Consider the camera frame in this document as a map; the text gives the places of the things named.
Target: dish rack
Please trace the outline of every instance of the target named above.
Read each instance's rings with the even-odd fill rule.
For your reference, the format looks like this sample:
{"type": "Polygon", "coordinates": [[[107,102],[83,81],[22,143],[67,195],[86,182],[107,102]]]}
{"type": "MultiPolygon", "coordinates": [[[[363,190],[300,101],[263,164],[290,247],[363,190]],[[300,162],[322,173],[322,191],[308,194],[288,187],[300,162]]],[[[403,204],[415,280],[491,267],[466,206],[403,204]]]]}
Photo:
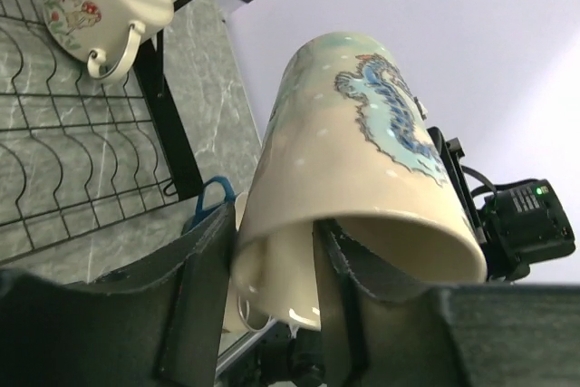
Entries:
{"type": "Polygon", "coordinates": [[[103,86],[51,40],[42,1],[0,0],[0,266],[202,190],[163,33],[103,86]]]}

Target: black metal frame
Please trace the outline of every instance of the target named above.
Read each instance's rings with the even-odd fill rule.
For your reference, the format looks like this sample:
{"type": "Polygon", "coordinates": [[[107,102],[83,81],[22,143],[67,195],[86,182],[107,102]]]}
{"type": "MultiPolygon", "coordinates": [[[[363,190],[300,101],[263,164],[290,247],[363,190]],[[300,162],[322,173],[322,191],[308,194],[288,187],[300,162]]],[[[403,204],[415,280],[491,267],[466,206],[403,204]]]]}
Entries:
{"type": "MultiPolygon", "coordinates": [[[[174,7],[178,11],[181,7],[192,0],[176,0],[174,7]]],[[[157,49],[152,41],[144,43],[138,53],[134,64],[133,73],[127,75],[126,80],[115,87],[92,86],[87,89],[87,84],[91,83],[86,73],[79,70],[79,74],[74,80],[73,91],[57,92],[55,90],[56,81],[53,79],[57,74],[63,54],[52,45],[50,37],[44,30],[42,11],[40,5],[42,0],[0,0],[0,35],[5,36],[14,47],[10,50],[19,61],[19,67],[12,73],[7,91],[0,91],[0,102],[12,104],[15,111],[23,119],[22,125],[14,126],[12,123],[8,127],[0,126],[0,154],[2,165],[0,168],[7,168],[9,165],[15,166],[22,176],[22,188],[17,189],[10,198],[14,202],[13,210],[7,215],[0,215],[0,230],[12,232],[9,238],[18,239],[18,248],[10,252],[9,255],[0,254],[0,265],[10,263],[19,258],[30,256],[33,253],[56,247],[72,240],[92,233],[97,229],[102,229],[122,220],[134,218],[143,213],[166,207],[177,201],[196,197],[202,190],[202,179],[199,174],[195,155],[189,145],[189,140],[170,88],[163,74],[163,32],[157,35],[157,49]],[[10,4],[14,3],[17,8],[10,10],[10,4]],[[20,24],[23,30],[29,33],[31,38],[41,44],[43,50],[53,60],[53,69],[46,73],[44,78],[44,88],[41,91],[30,92],[27,89],[28,83],[22,85],[24,70],[28,67],[28,54],[21,47],[17,38],[13,37],[6,30],[8,24],[20,24]],[[131,86],[135,83],[135,77],[140,86],[140,92],[135,92],[131,86]],[[53,121],[46,123],[35,123],[31,117],[27,117],[30,108],[24,104],[24,100],[34,99],[41,102],[48,111],[53,112],[53,121]],[[90,104],[99,99],[106,114],[102,120],[94,120],[90,114],[90,104]],[[64,112],[70,109],[63,106],[63,102],[74,104],[80,103],[84,120],[80,122],[67,122],[64,112]],[[135,111],[134,106],[145,102],[148,115],[140,116],[135,111]],[[128,118],[121,120],[115,105],[124,104],[128,118]],[[149,127],[154,130],[153,134],[148,132],[149,127]],[[140,135],[140,140],[145,140],[150,145],[150,150],[143,153],[139,150],[138,142],[126,132],[131,128],[140,135]],[[120,160],[126,160],[127,156],[122,156],[119,142],[103,134],[102,130],[111,131],[118,137],[117,139],[132,150],[130,158],[134,165],[132,180],[121,186],[119,177],[120,160]],[[70,165],[63,161],[61,149],[54,147],[44,139],[43,132],[60,132],[68,141],[68,150],[78,151],[78,160],[82,160],[87,165],[86,179],[78,186],[71,186],[70,165]],[[56,171],[54,184],[47,189],[51,191],[50,201],[43,204],[36,202],[33,207],[23,203],[34,194],[42,194],[44,189],[33,189],[34,178],[31,174],[29,162],[23,157],[26,150],[14,147],[13,137],[22,133],[24,139],[31,143],[30,147],[42,149],[42,153],[50,156],[50,161],[54,164],[53,171],[56,171]],[[107,190],[102,192],[101,182],[99,188],[93,189],[97,175],[103,171],[102,162],[97,159],[95,151],[88,145],[88,142],[98,142],[102,148],[110,154],[112,161],[112,175],[106,183],[107,190]],[[151,164],[145,165],[147,159],[151,164]],[[63,193],[67,189],[81,192],[82,198],[75,200],[63,200],[63,193]],[[156,192],[156,201],[150,203],[150,192],[156,192]],[[135,197],[140,202],[140,206],[131,205],[130,208],[124,204],[128,197],[135,197]],[[118,209],[115,218],[102,217],[102,206],[105,202],[111,202],[118,209]],[[88,220],[84,225],[78,224],[79,219],[76,213],[88,213],[88,220]],[[46,232],[36,232],[32,228],[33,222],[37,220],[52,220],[59,229],[55,235],[46,235],[46,232]]],[[[111,214],[111,205],[108,206],[107,214],[111,214]]]]}

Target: gray countertop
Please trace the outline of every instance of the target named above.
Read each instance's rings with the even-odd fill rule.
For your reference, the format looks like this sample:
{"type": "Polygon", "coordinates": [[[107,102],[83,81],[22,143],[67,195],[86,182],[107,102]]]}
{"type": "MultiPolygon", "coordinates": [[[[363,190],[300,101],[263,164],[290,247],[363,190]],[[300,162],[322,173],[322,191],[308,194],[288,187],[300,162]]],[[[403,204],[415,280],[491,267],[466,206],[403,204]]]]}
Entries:
{"type": "MultiPolygon", "coordinates": [[[[7,9],[10,7],[10,0],[2,0],[2,5],[7,9]]],[[[34,13],[31,6],[30,11],[30,14],[34,13]]],[[[43,92],[41,88],[46,86],[45,79],[36,80],[35,77],[45,78],[47,74],[42,75],[39,72],[50,69],[53,60],[43,56],[42,47],[39,48],[38,41],[34,39],[38,35],[32,35],[31,39],[31,29],[33,27],[25,28],[23,24],[4,19],[0,14],[0,92],[6,92],[12,86],[11,78],[14,76],[14,72],[10,70],[14,66],[14,60],[10,58],[14,50],[10,50],[11,42],[5,38],[6,32],[11,35],[22,34],[22,37],[18,37],[18,44],[23,51],[31,54],[27,59],[32,61],[25,66],[27,75],[18,76],[18,91],[25,89],[26,92],[43,92]]],[[[33,33],[48,38],[43,32],[41,28],[33,29],[33,33]]],[[[196,0],[178,11],[165,32],[165,53],[165,73],[169,87],[203,178],[220,174],[227,176],[237,191],[248,189],[257,164],[260,143],[218,5],[211,0],[196,0]]],[[[63,55],[59,72],[52,78],[52,92],[73,86],[74,77],[78,76],[80,68],[82,66],[79,63],[63,55]]],[[[95,95],[92,100],[99,101],[98,88],[90,81],[82,81],[82,86],[92,87],[91,92],[95,95]]],[[[127,88],[132,93],[139,92],[132,77],[127,88]]],[[[12,126],[16,122],[15,102],[8,99],[9,97],[0,95],[0,123],[4,124],[4,128],[7,123],[12,126]]],[[[32,99],[21,99],[21,102],[24,111],[35,105],[32,99]]],[[[41,114],[38,116],[44,113],[43,108],[34,110],[41,114]]],[[[93,109],[89,108],[89,111],[92,110],[98,111],[98,104],[93,109]]],[[[71,108],[66,113],[72,117],[77,111],[78,103],[71,102],[71,108]]],[[[2,140],[13,141],[16,145],[18,143],[14,135],[0,135],[0,141],[2,140]]],[[[105,159],[104,151],[102,153],[102,158],[105,159]]],[[[35,157],[33,151],[29,154],[26,160],[31,166],[29,182],[38,192],[45,192],[48,186],[52,186],[53,173],[46,161],[35,157]]],[[[14,193],[12,196],[9,194],[15,182],[10,179],[14,176],[14,165],[3,150],[0,150],[0,162],[0,167],[4,168],[0,169],[1,218],[5,210],[3,207],[14,206],[14,193]]],[[[210,190],[206,201],[218,201],[220,195],[218,189],[210,190]]],[[[129,219],[86,237],[79,237],[22,258],[10,266],[23,267],[59,282],[93,280],[103,273],[146,256],[175,239],[183,222],[191,215],[194,203],[195,200],[188,200],[129,219]]],[[[5,228],[3,235],[1,232],[2,228],[0,254],[4,253],[6,256],[6,253],[9,255],[20,252],[22,240],[5,228]]],[[[234,339],[236,337],[224,340],[222,347],[228,346],[234,339]]]]}

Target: mug with dragon design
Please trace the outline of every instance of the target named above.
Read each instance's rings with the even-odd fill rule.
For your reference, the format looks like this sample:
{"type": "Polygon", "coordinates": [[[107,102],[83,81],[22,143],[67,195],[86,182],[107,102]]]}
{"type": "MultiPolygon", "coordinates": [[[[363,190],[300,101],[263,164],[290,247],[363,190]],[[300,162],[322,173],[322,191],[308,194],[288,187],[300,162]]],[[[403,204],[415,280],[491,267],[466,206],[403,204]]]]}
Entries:
{"type": "Polygon", "coordinates": [[[43,18],[53,39],[87,64],[89,75],[121,79],[142,42],[173,19],[172,0],[45,0],[43,18]]]}
{"type": "Polygon", "coordinates": [[[287,65],[231,267],[250,304],[319,329],[316,219],[425,282],[482,282],[483,253],[421,106],[384,45],[332,33],[287,65]]]}

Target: blue mug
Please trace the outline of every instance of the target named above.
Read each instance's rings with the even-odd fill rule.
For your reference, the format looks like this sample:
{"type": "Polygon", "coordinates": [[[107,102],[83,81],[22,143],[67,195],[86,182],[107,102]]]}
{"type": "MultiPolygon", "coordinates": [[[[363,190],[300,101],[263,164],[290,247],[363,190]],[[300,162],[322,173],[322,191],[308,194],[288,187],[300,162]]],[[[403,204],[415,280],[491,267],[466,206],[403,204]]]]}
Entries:
{"type": "Polygon", "coordinates": [[[184,235],[187,232],[189,232],[192,228],[197,226],[201,221],[203,221],[214,211],[216,211],[222,204],[236,202],[236,196],[237,196],[236,192],[232,188],[232,185],[227,178],[223,176],[215,176],[206,181],[203,185],[203,191],[198,196],[198,202],[196,203],[195,213],[193,217],[188,219],[186,223],[183,225],[183,228],[181,229],[181,234],[184,235]],[[208,208],[204,208],[203,202],[206,195],[206,189],[212,183],[218,183],[219,185],[221,185],[221,187],[224,189],[224,199],[217,204],[214,204],[208,208]]]}

